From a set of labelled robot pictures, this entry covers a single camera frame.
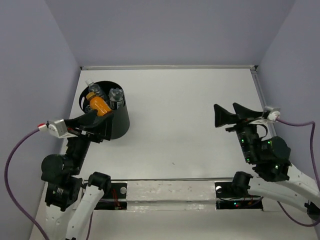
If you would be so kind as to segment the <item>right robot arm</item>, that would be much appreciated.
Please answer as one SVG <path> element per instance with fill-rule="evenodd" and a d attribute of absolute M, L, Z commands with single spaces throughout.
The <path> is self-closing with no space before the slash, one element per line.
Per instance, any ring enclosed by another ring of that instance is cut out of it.
<path fill-rule="evenodd" d="M 306 213 L 315 227 L 320 223 L 320 178 L 315 179 L 300 171 L 290 161 L 291 149 L 279 136 L 266 138 L 258 134 L 258 126 L 284 123 L 278 108 L 266 107 L 263 111 L 251 110 L 236 102 L 231 113 L 218 104 L 213 106 L 214 125 L 235 132 L 244 160 L 252 165 L 256 176 L 237 171 L 232 181 L 215 186 L 217 206 L 230 209 L 261 209 L 262 200 L 276 201 L 280 207 L 289 205 Z"/>

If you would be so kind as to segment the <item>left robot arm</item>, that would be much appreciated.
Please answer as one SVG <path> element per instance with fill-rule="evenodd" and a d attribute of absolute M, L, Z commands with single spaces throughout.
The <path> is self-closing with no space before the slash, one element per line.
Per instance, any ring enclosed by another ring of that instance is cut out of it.
<path fill-rule="evenodd" d="M 78 209 L 73 210 L 83 184 L 78 175 L 89 146 L 110 140 L 113 118 L 112 112 L 98 116 L 97 110 L 91 110 L 73 119 L 49 120 L 38 127 L 58 139 L 67 139 L 64 154 L 50 154 L 41 163 L 41 179 L 47 183 L 47 240 L 79 239 L 99 200 L 110 194 L 111 177 L 94 172 Z"/>

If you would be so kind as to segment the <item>clear bottle black cap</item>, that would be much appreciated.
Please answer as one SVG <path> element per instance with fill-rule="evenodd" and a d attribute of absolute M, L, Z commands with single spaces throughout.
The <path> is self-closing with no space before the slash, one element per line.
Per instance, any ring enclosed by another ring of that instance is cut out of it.
<path fill-rule="evenodd" d="M 111 109 L 117 110 L 123 103 L 124 91 L 121 88 L 111 88 L 108 97 Z"/>

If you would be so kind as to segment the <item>orange juice bottle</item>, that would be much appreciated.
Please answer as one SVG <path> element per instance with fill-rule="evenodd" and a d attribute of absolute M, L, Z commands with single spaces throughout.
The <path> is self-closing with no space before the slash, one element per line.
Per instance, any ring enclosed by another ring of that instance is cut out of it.
<path fill-rule="evenodd" d="M 112 111 L 109 105 L 94 92 L 89 92 L 86 95 L 86 99 L 88 100 L 91 109 L 97 110 L 97 116 L 99 117 L 102 117 Z"/>

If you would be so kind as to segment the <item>clear unlabelled plastic bottle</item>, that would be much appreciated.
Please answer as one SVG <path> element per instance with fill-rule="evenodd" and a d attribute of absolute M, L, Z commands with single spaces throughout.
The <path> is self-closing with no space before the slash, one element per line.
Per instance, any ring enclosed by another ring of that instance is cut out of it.
<path fill-rule="evenodd" d="M 107 97 L 106 93 L 103 91 L 103 89 L 91 79 L 87 79 L 85 82 L 86 82 L 86 84 L 88 86 L 88 94 L 87 95 L 94 93 L 96 97 L 102 98 L 104 103 L 106 104 L 107 100 L 108 100 L 108 97 Z M 102 104 L 98 114 L 100 116 L 103 116 L 106 113 L 108 113 L 108 108 L 105 107 L 104 104 Z"/>

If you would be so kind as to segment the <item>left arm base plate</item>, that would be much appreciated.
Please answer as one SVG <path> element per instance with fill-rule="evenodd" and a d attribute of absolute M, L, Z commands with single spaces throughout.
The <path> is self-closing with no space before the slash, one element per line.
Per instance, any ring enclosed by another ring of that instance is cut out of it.
<path fill-rule="evenodd" d="M 112 181 L 110 191 L 104 194 L 94 209 L 104 211 L 127 210 L 127 191 L 127 181 Z"/>

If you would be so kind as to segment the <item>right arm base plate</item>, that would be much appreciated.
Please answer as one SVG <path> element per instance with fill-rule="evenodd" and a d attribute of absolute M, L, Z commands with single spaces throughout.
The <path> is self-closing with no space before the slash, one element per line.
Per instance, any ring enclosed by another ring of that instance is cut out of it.
<path fill-rule="evenodd" d="M 232 183 L 222 181 L 215 183 L 217 210 L 263 210 L 261 196 L 252 194 L 238 194 L 233 190 Z"/>

